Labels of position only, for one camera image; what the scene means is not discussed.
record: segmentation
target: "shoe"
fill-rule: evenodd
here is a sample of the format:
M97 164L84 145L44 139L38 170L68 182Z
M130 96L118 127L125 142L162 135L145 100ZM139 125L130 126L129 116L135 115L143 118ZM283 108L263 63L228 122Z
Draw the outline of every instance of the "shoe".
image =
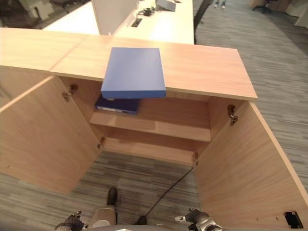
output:
M140 216L137 222L134 225L147 225L148 220L145 216Z
M109 189L107 196L107 205L115 205L117 201L117 189L112 187Z

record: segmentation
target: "open cabinet door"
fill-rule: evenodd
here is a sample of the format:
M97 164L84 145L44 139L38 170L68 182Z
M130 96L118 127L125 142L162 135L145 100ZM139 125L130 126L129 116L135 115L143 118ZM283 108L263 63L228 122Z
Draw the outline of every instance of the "open cabinet door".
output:
M245 102L201 154L202 209L224 227L287 229L296 211L308 228L308 195L256 105Z
M0 108L0 172L70 193L102 152L59 77L48 77Z

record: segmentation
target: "cabinet hinge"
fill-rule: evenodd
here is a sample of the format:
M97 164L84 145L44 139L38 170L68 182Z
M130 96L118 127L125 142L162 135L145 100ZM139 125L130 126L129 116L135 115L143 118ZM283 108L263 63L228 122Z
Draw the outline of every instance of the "cabinet hinge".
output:
M71 84L69 89L69 92L63 92L62 96L65 99L65 101L69 102L69 99L73 96L73 94L78 90L77 84Z
M193 164L196 165L196 166L199 164L198 163L198 158L199 158L198 152L194 152L193 153Z
M103 144L104 144L104 142L105 142L105 139L106 139L106 137L104 137L104 136L101 138L101 143L99 143L99 144L97 145L97 148L98 148L98 149L100 149L100 148L103 146Z
M235 106L233 104L228 105L228 116L231 118L231 126L239 120L238 116L234 115Z

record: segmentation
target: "power cord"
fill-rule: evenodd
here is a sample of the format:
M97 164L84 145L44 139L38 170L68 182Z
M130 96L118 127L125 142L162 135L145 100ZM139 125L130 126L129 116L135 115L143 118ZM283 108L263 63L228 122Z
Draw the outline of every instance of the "power cord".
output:
M193 167L187 172L185 173L184 176L182 176L177 182L175 182L159 199L158 201L152 206L152 208L149 210L149 212L145 215L145 217L147 217L150 212L155 208L155 206L160 202L161 199L164 198L164 196L171 190L173 189L174 186L176 186L181 180L183 180L191 171L193 170Z

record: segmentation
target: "desk surface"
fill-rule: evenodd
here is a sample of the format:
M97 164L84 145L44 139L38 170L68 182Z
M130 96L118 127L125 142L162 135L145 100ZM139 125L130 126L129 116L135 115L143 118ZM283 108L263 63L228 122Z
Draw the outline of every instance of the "desk surface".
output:
M102 81L112 47L154 47L160 49L167 90L257 98L236 49L14 28L2 28L0 38L3 66Z
M140 1L138 9L132 14L135 15L143 8L154 5L154 2L154 0ZM177 3L175 12L157 11L151 17L138 15L142 18L138 27L130 27L131 22L129 22L128 26L122 25L114 36L193 44L192 6L192 0L182 0L182 3ZM44 30L98 35L92 2L79 7Z

